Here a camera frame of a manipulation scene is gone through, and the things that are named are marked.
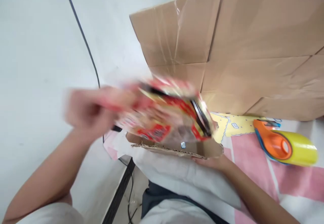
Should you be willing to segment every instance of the white shirt sleeve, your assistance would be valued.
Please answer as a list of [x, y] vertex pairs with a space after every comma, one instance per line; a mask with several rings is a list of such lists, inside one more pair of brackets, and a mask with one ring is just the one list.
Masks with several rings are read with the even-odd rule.
[[82, 215], [72, 206], [66, 203], [53, 203], [46, 205], [17, 224], [83, 224]]
[[152, 223], [215, 224], [206, 212], [184, 200], [163, 200], [153, 207], [140, 224]]

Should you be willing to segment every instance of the red snack package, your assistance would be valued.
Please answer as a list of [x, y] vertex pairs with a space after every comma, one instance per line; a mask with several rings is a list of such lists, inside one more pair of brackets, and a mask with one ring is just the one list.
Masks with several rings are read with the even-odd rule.
[[212, 137], [215, 126], [211, 116], [190, 83], [155, 77], [138, 84], [138, 90], [147, 105], [121, 113], [117, 126], [163, 145]]

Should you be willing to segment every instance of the cardboard box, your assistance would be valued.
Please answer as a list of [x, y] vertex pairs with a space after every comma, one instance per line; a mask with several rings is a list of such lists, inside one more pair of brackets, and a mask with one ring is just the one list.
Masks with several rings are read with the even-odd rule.
[[220, 0], [172, 0], [131, 14], [148, 66], [207, 62]]
[[324, 0], [222, 0], [211, 56], [314, 55], [324, 46]]
[[324, 0], [172, 0], [130, 19], [152, 73], [192, 82], [210, 111], [324, 114]]
[[314, 55], [298, 67], [288, 85], [295, 98], [324, 97], [324, 55]]
[[206, 65], [202, 92], [220, 91], [234, 95], [278, 96], [289, 93], [294, 71], [309, 56], [245, 60], [216, 60]]
[[223, 146], [216, 143], [214, 139], [204, 142], [187, 143], [185, 149], [182, 149], [180, 144], [178, 148], [170, 149], [131, 133], [127, 133], [126, 138], [130, 143], [135, 144], [132, 147], [142, 147], [151, 152], [185, 158], [191, 158], [192, 156], [202, 159], [217, 158], [224, 152]]
[[243, 115], [260, 100], [260, 96], [254, 93], [233, 95], [211, 91], [201, 95], [209, 111], [233, 115]]
[[155, 75], [172, 76], [190, 81], [197, 89], [201, 88], [206, 63], [153, 66], [150, 70]]
[[322, 49], [318, 52], [318, 54], [323, 54], [323, 55], [324, 55], [324, 48], [322, 48]]
[[324, 97], [262, 98], [245, 115], [309, 121], [324, 115]]

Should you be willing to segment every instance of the yellow tape roll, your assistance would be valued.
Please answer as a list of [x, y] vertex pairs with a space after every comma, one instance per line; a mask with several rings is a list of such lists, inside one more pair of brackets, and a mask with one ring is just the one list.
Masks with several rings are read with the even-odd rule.
[[274, 159], [282, 163], [288, 163], [303, 167], [308, 167], [316, 163], [318, 158], [317, 149], [308, 138], [294, 132], [286, 132], [280, 130], [272, 131], [283, 135], [289, 141], [288, 143], [291, 144], [293, 151], [289, 159]]

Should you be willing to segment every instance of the black cable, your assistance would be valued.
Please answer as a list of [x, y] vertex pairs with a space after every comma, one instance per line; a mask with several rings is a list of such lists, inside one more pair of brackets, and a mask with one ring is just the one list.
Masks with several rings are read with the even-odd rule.
[[132, 187], [131, 187], [131, 193], [129, 194], [128, 205], [127, 205], [127, 214], [128, 214], [128, 220], [129, 220], [128, 224], [133, 224], [131, 215], [129, 213], [129, 202], [131, 201], [131, 195], [132, 195], [133, 185], [134, 185], [133, 175], [131, 175], [131, 177], [132, 177]]
[[[80, 32], [82, 34], [82, 37], [83, 37], [83, 40], [84, 40], [84, 43], [87, 47], [87, 50], [88, 50], [88, 53], [89, 53], [89, 56], [90, 56], [90, 59], [91, 59], [91, 62], [92, 62], [92, 65], [93, 65], [93, 68], [94, 68], [94, 71], [96, 72], [96, 77], [97, 77], [97, 82], [98, 82], [98, 87], [100, 88], [100, 80], [99, 80], [99, 76], [98, 76], [98, 72], [97, 72], [97, 68], [96, 68], [96, 64], [93, 60], [93, 57], [92, 57], [92, 54], [91, 54], [91, 51], [90, 51], [90, 48], [89, 48], [89, 45], [88, 45], [88, 42], [87, 42], [87, 39], [85, 38], [85, 35], [84, 35], [84, 32], [83, 32], [83, 29], [81, 27], [81, 24], [80, 24], [80, 21], [79, 21], [79, 18], [78, 18], [78, 15], [75, 11], [75, 8], [74, 8], [74, 5], [73, 5], [73, 2], [72, 0], [69, 0], [69, 3], [70, 3], [70, 6], [72, 8], [72, 11], [73, 11], [73, 14], [74, 14], [74, 17], [78, 23], [78, 26], [79, 26], [79, 29], [80, 29]], [[102, 142], [104, 143], [105, 142], [105, 137], [104, 135], [102, 136]], [[124, 163], [121, 159], [118, 159], [122, 164], [124, 164], [126, 167], [128, 166], [126, 163]], [[134, 211], [133, 215], [130, 216], [130, 213], [129, 213], [129, 204], [130, 204], [130, 200], [131, 200], [131, 195], [132, 195], [132, 191], [133, 191], [133, 185], [134, 185], [134, 178], [133, 178], [133, 175], [131, 175], [132, 177], [132, 187], [131, 187], [131, 193], [129, 194], [129, 199], [128, 199], [128, 207], [127, 207], [127, 211], [128, 211], [128, 219], [129, 219], [129, 223], [133, 224], [132, 222], [132, 218], [133, 216], [135, 215], [136, 211], [137, 211], [137, 208], [136, 210]]]
[[97, 68], [96, 68], [95, 62], [94, 62], [94, 60], [93, 60], [93, 57], [92, 57], [92, 54], [91, 54], [91, 51], [90, 51], [90, 48], [89, 48], [89, 45], [88, 45], [87, 39], [85, 38], [85, 35], [84, 35], [84, 33], [83, 33], [83, 30], [82, 30], [82, 27], [81, 27], [81, 24], [80, 24], [79, 18], [78, 18], [78, 16], [77, 16], [77, 13], [75, 12], [75, 8], [74, 8], [74, 5], [73, 5], [73, 3], [72, 3], [72, 0], [69, 0], [69, 2], [70, 2], [70, 5], [71, 5], [71, 8], [72, 8], [72, 10], [73, 10], [74, 17], [75, 17], [75, 19], [76, 19], [76, 21], [77, 21], [77, 23], [78, 23], [78, 26], [79, 26], [80, 32], [81, 32], [82, 37], [83, 37], [83, 40], [84, 40], [84, 43], [85, 43], [85, 45], [86, 45], [86, 47], [87, 47], [87, 49], [88, 49], [88, 53], [89, 53], [89, 56], [90, 56], [90, 58], [91, 58], [92, 65], [93, 65], [93, 67], [94, 67], [94, 71], [96, 72], [98, 86], [99, 86], [99, 88], [100, 88], [100, 81], [99, 81], [99, 76], [98, 76]]
[[127, 167], [127, 164], [125, 162], [123, 162], [120, 158], [118, 158], [118, 160]]

